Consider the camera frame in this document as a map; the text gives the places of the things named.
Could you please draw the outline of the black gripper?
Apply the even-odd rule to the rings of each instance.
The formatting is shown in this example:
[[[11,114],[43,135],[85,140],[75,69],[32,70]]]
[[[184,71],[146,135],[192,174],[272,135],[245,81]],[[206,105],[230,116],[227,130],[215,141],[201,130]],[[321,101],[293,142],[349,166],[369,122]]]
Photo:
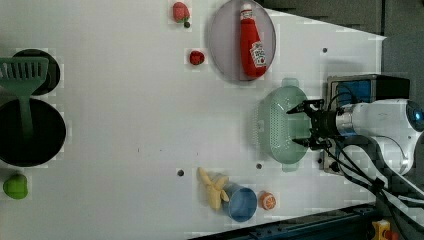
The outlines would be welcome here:
[[[323,99],[304,100],[294,108],[287,111],[287,114],[306,113],[311,114],[311,134],[314,137],[297,138],[293,142],[311,150],[325,150],[332,147],[328,139],[338,135],[336,126],[336,112],[321,110],[324,105]]]

